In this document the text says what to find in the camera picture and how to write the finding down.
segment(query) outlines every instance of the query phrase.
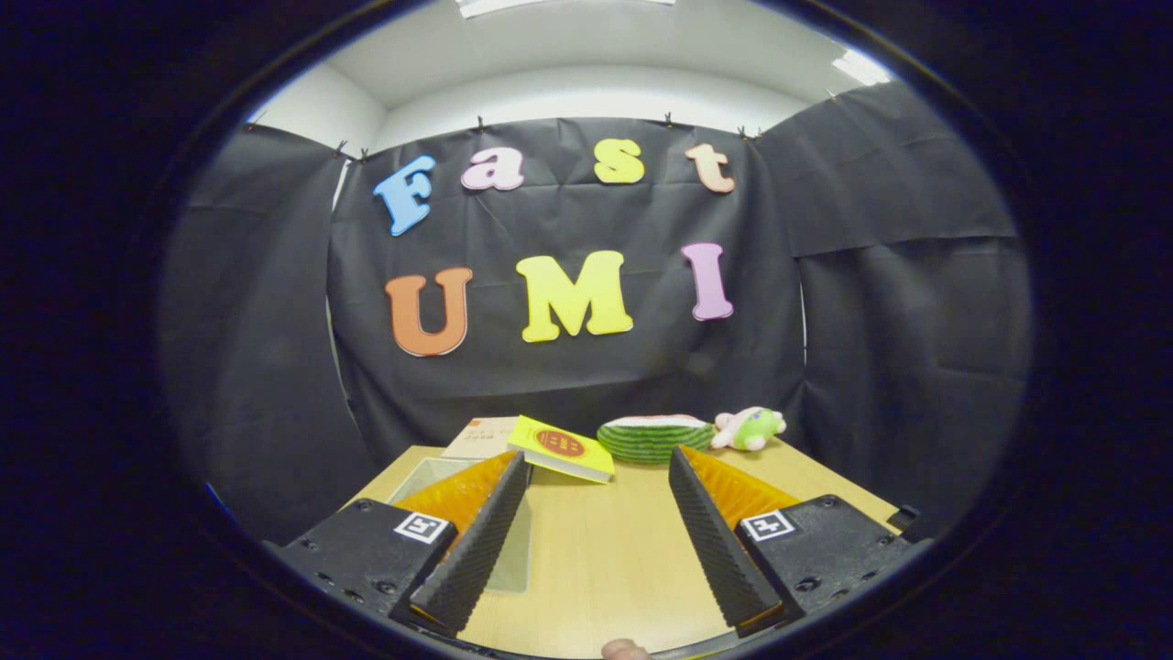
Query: orange letter u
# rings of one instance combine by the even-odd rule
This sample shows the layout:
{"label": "orange letter u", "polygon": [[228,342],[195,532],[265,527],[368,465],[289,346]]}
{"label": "orange letter u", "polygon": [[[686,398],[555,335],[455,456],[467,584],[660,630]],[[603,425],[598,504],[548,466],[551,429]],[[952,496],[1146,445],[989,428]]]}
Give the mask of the orange letter u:
{"label": "orange letter u", "polygon": [[420,274],[405,274],[387,281],[391,297],[391,329],[395,343],[416,358],[445,355],[456,351],[468,335],[465,284],[473,278],[467,267],[449,267],[436,273],[443,287],[445,326],[439,333],[425,333],[420,326],[420,290],[427,284]]}

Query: yellow book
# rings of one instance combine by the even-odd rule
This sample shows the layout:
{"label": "yellow book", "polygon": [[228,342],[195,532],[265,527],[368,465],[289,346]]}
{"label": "yellow book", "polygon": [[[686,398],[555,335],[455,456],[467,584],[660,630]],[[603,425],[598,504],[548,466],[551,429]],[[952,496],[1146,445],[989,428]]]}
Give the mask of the yellow book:
{"label": "yellow book", "polygon": [[571,477],[605,484],[615,476],[615,462],[597,441],[529,417],[517,417],[509,447],[523,451],[527,463]]}

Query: black curtain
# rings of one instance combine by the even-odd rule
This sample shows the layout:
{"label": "black curtain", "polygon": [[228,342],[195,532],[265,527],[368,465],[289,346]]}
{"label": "black curtain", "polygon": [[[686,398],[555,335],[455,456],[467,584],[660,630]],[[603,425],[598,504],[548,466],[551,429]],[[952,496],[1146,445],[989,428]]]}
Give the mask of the black curtain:
{"label": "black curtain", "polygon": [[[636,141],[643,179],[605,184],[594,148]],[[726,154],[735,188],[705,188],[684,151],[710,143]],[[461,175],[476,151],[523,156],[514,190],[469,190]],[[420,155],[429,172],[429,215],[400,236],[374,188]],[[344,382],[365,442],[381,463],[412,444],[443,445],[470,417],[524,414],[594,436],[625,415],[686,413],[712,420],[747,406],[798,421],[802,326],[798,267],[784,207],[752,142],[703,128],[619,118],[541,120],[429,137],[350,168],[330,244],[330,305]],[[714,241],[733,314],[698,321],[692,270],[680,247]],[[629,333],[526,343],[526,279],[516,263],[552,256],[575,279],[586,254],[623,253]],[[421,324],[443,325],[439,270],[467,266],[468,334],[455,352],[414,358],[392,335],[384,285],[421,274]],[[787,440],[802,445],[798,424]]]}
{"label": "black curtain", "polygon": [[1029,370],[1029,273],[972,150],[904,84],[761,138],[798,258],[812,455],[937,535],[1002,456]]}
{"label": "black curtain", "polygon": [[183,456],[242,526],[286,543],[374,475],[326,321],[330,211],[343,158],[242,129],[194,186],[160,299]]}

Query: letter m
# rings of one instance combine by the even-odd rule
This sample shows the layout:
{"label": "letter m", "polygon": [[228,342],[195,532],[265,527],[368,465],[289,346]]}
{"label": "letter m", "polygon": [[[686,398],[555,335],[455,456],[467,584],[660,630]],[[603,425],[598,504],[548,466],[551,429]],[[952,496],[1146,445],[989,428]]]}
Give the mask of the letter m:
{"label": "letter m", "polygon": [[526,275],[529,290],[529,325],[522,329],[522,339],[527,342],[558,339],[558,326],[550,319],[551,308],[571,336],[578,335],[588,306],[591,314],[586,332],[591,335],[631,329],[635,322],[623,308],[623,290],[619,286],[622,264],[623,254],[619,252],[591,252],[583,261],[578,280],[571,281],[554,257],[529,257],[517,261],[517,272]]}

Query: finger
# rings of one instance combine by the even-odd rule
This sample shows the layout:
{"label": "finger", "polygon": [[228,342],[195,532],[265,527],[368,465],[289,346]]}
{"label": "finger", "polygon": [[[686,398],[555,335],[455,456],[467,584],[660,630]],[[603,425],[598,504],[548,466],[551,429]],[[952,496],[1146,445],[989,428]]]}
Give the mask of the finger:
{"label": "finger", "polygon": [[615,660],[612,656],[624,648],[633,648],[636,642],[626,638],[612,639],[603,646],[604,660]]}
{"label": "finger", "polygon": [[642,646],[631,646],[619,649],[608,660],[651,660],[651,658],[652,656],[647,654],[646,648]]}

